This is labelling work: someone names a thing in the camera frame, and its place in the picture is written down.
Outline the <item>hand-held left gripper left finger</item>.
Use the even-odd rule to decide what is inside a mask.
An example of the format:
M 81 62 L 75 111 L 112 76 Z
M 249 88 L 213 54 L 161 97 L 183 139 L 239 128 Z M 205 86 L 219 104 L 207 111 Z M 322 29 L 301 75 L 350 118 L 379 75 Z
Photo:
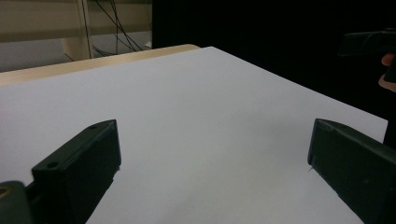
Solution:
M 47 224 L 85 224 L 120 169 L 117 122 L 84 129 L 32 169 Z

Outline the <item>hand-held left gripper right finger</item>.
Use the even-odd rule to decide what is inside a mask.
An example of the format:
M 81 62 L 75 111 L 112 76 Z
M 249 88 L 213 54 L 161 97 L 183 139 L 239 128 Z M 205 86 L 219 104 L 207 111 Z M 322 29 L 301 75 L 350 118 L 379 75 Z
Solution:
M 396 224 L 396 149 L 316 119 L 307 163 L 364 224 Z

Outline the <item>black curtain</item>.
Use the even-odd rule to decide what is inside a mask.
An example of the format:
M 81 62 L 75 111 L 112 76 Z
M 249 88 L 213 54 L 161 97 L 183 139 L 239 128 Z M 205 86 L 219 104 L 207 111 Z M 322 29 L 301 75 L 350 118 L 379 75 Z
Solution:
M 152 0 L 154 48 L 216 47 L 375 114 L 396 147 L 396 93 L 378 85 L 385 54 L 341 57 L 347 33 L 396 28 L 396 0 Z

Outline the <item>light wooden shelf unit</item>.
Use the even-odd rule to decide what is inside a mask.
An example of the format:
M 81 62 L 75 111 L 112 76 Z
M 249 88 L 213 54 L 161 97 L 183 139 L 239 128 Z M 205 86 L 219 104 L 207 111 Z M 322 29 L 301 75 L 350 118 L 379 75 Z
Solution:
M 0 0 L 0 72 L 151 48 L 152 0 Z

